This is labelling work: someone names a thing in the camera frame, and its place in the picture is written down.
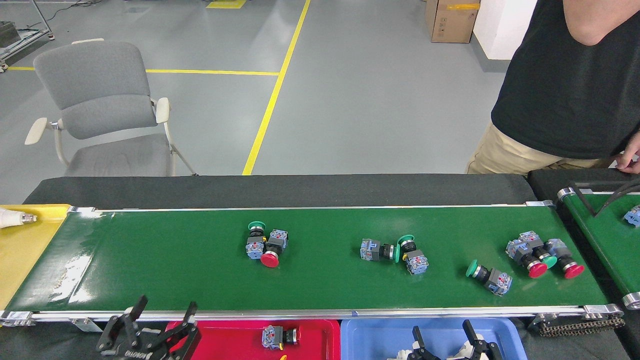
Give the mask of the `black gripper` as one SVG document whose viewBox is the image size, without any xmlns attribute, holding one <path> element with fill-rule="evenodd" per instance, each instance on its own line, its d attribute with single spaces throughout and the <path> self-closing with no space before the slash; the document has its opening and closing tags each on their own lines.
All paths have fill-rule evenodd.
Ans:
<svg viewBox="0 0 640 360">
<path fill-rule="evenodd" d="M 202 335 L 197 327 L 196 301 L 187 308 L 183 321 L 161 332 L 150 348 L 141 348 L 142 336 L 136 320 L 146 308 L 148 299 L 142 295 L 137 303 L 121 316 L 112 316 L 96 344 L 96 351 L 104 356 L 118 356 L 119 360 L 174 360 L 191 358 Z"/>
</svg>

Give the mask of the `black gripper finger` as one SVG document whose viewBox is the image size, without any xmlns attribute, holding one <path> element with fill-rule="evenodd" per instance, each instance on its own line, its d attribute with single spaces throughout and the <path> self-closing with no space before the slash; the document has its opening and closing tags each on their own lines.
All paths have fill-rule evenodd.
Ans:
<svg viewBox="0 0 640 360">
<path fill-rule="evenodd" d="M 408 360 L 440 360 L 441 358 L 435 356 L 430 353 L 425 347 L 425 342 L 423 340 L 421 331 L 418 326 L 413 326 L 412 334 L 414 338 L 414 343 L 412 344 L 413 349 L 407 355 Z"/>
<path fill-rule="evenodd" d="M 465 358 L 469 360 L 481 360 L 483 356 L 486 356 L 487 360 L 503 359 L 498 344 L 480 339 L 473 329 L 470 320 L 464 320 L 462 322 L 462 329 L 465 332 L 467 340 L 470 342 L 470 355 L 466 355 Z"/>
</svg>

